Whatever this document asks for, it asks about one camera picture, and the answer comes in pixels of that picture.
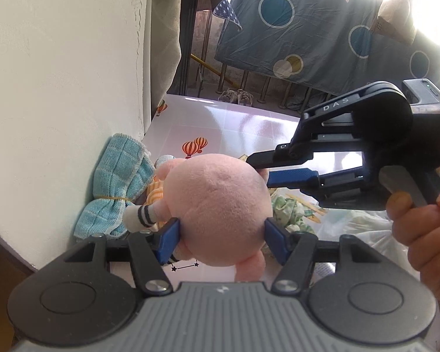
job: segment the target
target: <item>blue towel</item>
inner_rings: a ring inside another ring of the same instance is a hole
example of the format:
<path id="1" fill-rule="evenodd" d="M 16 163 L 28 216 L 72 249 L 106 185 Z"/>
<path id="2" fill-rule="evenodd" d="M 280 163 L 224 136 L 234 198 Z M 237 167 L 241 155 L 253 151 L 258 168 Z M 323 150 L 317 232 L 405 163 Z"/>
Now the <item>blue towel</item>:
<path id="1" fill-rule="evenodd" d="M 155 167 L 146 147 L 130 136 L 115 134 L 99 162 L 93 179 L 95 200 L 86 205 L 75 227 L 74 236 L 86 238 L 103 233 L 107 238 L 121 238 L 127 229 L 122 214 L 153 179 Z"/>

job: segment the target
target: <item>gray grip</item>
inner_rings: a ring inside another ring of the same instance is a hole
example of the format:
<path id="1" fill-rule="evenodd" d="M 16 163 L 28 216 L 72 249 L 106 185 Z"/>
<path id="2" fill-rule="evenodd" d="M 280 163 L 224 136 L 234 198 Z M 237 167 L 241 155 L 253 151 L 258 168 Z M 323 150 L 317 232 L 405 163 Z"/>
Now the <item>gray grip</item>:
<path id="1" fill-rule="evenodd" d="M 100 342 L 74 348 L 29 341 L 15 352 L 429 352 L 422 341 L 364 347 L 315 325 L 300 302 L 255 283 L 183 283 L 167 297 L 150 298 L 132 323 Z"/>

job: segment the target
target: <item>sneaker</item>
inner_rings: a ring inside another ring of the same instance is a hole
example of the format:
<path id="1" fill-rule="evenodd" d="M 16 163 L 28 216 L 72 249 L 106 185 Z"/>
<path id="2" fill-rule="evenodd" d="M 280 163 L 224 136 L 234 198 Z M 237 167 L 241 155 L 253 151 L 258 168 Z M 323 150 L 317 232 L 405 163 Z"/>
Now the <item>sneaker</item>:
<path id="1" fill-rule="evenodd" d="M 252 106 L 253 96 L 249 92 L 239 89 L 238 90 L 238 105 L 240 106 Z"/>
<path id="2" fill-rule="evenodd" d="M 236 103 L 237 100 L 238 100 L 238 93 L 230 89 L 223 91 L 223 93 L 218 98 L 219 102 L 227 102 L 227 103 Z"/>

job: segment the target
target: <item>pink plush toy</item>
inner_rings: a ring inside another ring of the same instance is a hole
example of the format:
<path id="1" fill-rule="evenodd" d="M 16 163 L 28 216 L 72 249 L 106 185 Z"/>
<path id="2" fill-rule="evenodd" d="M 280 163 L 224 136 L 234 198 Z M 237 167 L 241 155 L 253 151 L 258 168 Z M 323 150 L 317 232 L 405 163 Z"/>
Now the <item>pink plush toy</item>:
<path id="1" fill-rule="evenodd" d="M 265 268 L 264 221 L 272 217 L 268 170 L 256 171 L 236 158 L 207 154 L 176 158 L 155 172 L 164 180 L 163 198 L 126 208 L 123 222 L 140 231 L 172 217 L 181 222 L 174 256 L 210 266 L 236 266 L 236 281 L 257 281 Z"/>

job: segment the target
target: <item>hot air balloon print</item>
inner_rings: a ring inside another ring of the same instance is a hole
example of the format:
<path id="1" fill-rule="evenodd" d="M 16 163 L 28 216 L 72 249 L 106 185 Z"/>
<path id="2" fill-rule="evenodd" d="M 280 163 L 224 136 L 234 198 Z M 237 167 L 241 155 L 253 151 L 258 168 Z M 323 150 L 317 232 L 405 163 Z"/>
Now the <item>hot air balloon print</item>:
<path id="1" fill-rule="evenodd" d="M 191 156 L 199 150 L 199 144 L 195 142 L 185 142 L 182 145 L 182 151 L 186 154 L 186 158 Z"/>
<path id="2" fill-rule="evenodd" d="M 198 137 L 196 140 L 194 140 L 194 143 L 199 146 L 199 150 L 197 151 L 197 153 L 202 153 L 202 148 L 209 144 L 205 137 Z"/>
<path id="3" fill-rule="evenodd" d="M 160 116 L 160 114 L 166 110 L 168 107 L 168 105 L 165 103 L 164 99 L 161 100 L 160 104 L 158 105 L 157 108 L 157 116 Z"/>

